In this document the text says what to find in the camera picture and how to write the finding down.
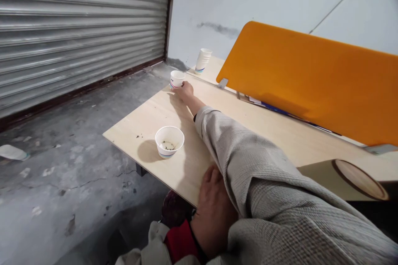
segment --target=roller shutter door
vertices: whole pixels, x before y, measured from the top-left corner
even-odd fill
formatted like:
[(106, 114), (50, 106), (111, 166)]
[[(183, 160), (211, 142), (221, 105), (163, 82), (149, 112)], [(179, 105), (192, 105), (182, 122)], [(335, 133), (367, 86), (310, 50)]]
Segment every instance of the roller shutter door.
[(168, 0), (0, 0), (0, 118), (164, 55)]

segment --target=orange desk divider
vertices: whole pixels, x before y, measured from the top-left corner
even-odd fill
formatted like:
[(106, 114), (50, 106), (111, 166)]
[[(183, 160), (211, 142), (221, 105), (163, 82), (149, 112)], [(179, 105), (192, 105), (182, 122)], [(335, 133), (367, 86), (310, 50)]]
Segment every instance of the orange desk divider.
[(217, 82), (368, 146), (398, 146), (398, 56), (247, 23)]

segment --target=finger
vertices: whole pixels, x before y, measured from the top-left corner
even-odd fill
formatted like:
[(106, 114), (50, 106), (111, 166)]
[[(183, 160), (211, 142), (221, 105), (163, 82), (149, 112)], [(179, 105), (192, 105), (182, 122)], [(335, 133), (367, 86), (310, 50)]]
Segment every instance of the finger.
[(212, 173), (211, 173), (211, 182), (216, 183), (221, 180), (221, 173), (218, 168), (215, 166)]
[(213, 173), (213, 169), (214, 169), (214, 166), (210, 166), (210, 167), (207, 169), (206, 173), (203, 175), (203, 181), (202, 181), (202, 183), (204, 183), (204, 182), (210, 182), (210, 180), (211, 180), (211, 174)]

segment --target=stained floor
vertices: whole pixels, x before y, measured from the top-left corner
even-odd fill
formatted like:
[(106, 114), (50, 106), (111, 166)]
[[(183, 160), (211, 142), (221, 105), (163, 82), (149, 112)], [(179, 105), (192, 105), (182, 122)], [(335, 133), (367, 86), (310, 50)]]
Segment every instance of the stained floor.
[(2, 145), (31, 155), (0, 158), (0, 264), (52, 265), (62, 256), (59, 264), (85, 264), (80, 256), (106, 243), (122, 210), (134, 245), (146, 245), (168, 188), (150, 174), (140, 177), (102, 133), (165, 87), (173, 69), (160, 63), (0, 134)]

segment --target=white paper cup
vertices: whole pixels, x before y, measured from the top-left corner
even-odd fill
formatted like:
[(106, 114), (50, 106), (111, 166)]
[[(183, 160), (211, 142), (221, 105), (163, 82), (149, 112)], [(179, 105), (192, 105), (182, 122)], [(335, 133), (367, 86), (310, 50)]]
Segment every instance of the white paper cup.
[(210, 61), (211, 54), (213, 53), (212, 50), (201, 48), (199, 52), (198, 61), (196, 62), (195, 66), (195, 74), (201, 75), (204, 69), (206, 68), (207, 64)]
[(212, 50), (201, 48), (200, 52), (199, 52), (199, 55), (202, 55), (204, 57), (210, 57), (212, 53), (213, 53)]
[(185, 74), (178, 70), (170, 73), (170, 88), (180, 88), (185, 79)]
[(155, 142), (160, 157), (169, 159), (184, 144), (184, 134), (175, 126), (164, 126), (156, 133)]

